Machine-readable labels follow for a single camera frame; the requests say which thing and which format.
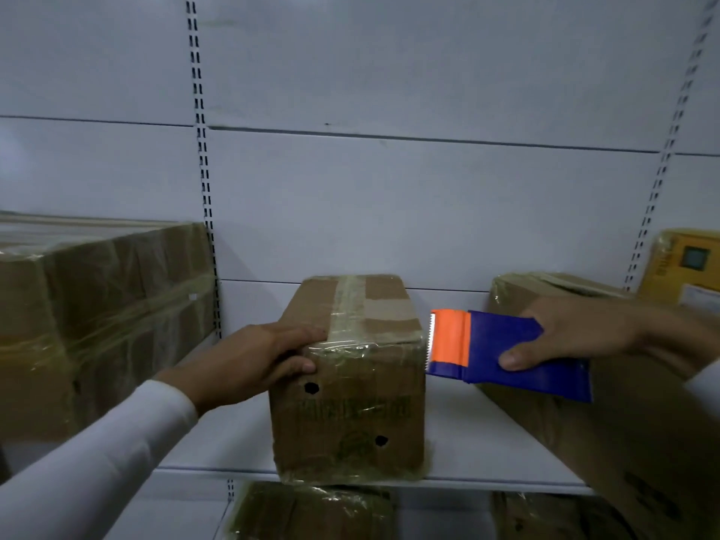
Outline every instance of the cardboard box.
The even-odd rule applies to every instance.
[[[303,355],[318,367],[270,389],[283,482],[417,480],[425,457],[425,346],[402,280],[305,280],[282,316],[328,330]]]
[[[559,280],[498,277],[487,310],[517,315],[538,296],[570,295]],[[596,289],[608,296],[607,286],[589,281],[581,293]],[[720,427],[682,379],[649,357],[596,359],[591,372],[592,404],[498,385],[481,388],[615,506],[640,538],[720,537]]]
[[[213,328],[202,224],[0,212],[0,441],[55,441]]]
[[[636,540],[620,513],[598,497],[492,493],[498,540]]]
[[[720,314],[720,232],[663,231],[653,244],[638,296]]]
[[[254,483],[238,500],[225,540],[395,540],[395,509],[371,488]]]

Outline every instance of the hand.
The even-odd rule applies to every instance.
[[[509,371],[561,357],[641,352],[691,377],[720,356],[717,320],[682,307],[634,299],[540,297],[520,316],[535,318],[544,333],[499,357]]]
[[[315,364],[309,358],[284,356],[327,335],[311,326],[246,326],[198,358],[163,370],[155,379],[184,392],[201,416],[265,392],[283,377],[314,373]]]

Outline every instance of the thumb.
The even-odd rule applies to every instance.
[[[499,365],[509,372],[519,372],[559,356],[553,338],[541,335],[535,341],[519,343],[502,353],[499,357]]]
[[[275,384],[280,381],[283,377],[291,377],[292,375],[299,375],[301,373],[314,373],[315,364],[309,358],[304,356],[291,356],[290,358],[283,360],[275,366],[268,376],[268,382]]]

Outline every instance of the person's left arm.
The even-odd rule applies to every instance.
[[[102,539],[150,473],[211,409],[315,364],[278,357],[322,340],[312,327],[247,326],[160,372],[103,418],[0,487],[3,538]]]

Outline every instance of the fingernail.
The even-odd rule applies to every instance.
[[[520,361],[514,354],[503,354],[499,357],[499,366],[512,372],[520,366]]]

